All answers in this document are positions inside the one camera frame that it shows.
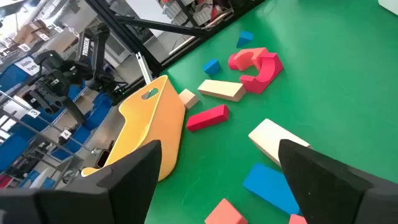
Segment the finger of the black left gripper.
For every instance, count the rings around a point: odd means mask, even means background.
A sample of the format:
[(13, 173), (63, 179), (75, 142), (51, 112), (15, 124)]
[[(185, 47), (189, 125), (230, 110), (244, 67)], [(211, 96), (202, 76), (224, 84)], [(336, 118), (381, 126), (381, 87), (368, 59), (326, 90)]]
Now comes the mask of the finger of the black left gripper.
[(64, 107), (61, 101), (52, 96), (47, 97), (40, 93), (30, 93), (30, 96), (32, 97), (30, 100), (32, 107), (37, 110), (43, 109), (47, 114), (55, 114)]
[(72, 116), (76, 119), (77, 123), (84, 124), (86, 122), (84, 114), (80, 111), (80, 109), (71, 99), (65, 99), (63, 101), (63, 104), (72, 114)]

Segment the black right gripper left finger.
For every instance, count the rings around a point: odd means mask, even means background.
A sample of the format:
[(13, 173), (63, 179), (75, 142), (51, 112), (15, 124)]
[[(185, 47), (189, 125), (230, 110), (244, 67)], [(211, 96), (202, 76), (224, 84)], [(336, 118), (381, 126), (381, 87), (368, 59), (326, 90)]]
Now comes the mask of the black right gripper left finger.
[(161, 159), (161, 142), (153, 140), (60, 190), (41, 190), (40, 216), (44, 223), (144, 223)]

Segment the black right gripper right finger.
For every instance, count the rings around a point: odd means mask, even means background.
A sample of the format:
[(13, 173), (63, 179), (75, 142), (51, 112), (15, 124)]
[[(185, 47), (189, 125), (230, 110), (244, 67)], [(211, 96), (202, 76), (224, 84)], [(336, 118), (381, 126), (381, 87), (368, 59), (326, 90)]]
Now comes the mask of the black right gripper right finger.
[(307, 223), (397, 224), (397, 184), (288, 139), (284, 176)]

